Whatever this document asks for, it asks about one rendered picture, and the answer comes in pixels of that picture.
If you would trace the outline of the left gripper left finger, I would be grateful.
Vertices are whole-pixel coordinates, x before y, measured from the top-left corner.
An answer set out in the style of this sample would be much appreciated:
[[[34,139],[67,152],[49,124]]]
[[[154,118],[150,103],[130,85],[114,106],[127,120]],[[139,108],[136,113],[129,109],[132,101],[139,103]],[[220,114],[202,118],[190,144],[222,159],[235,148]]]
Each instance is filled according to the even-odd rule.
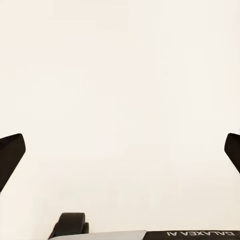
[[[0,138],[0,193],[26,152],[22,133]]]

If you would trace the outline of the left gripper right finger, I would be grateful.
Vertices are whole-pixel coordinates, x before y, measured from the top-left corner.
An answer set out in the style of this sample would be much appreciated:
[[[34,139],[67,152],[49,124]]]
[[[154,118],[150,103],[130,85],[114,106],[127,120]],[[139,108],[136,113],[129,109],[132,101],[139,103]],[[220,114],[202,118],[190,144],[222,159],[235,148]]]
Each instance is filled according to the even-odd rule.
[[[228,133],[225,140],[224,151],[240,173],[240,135]]]

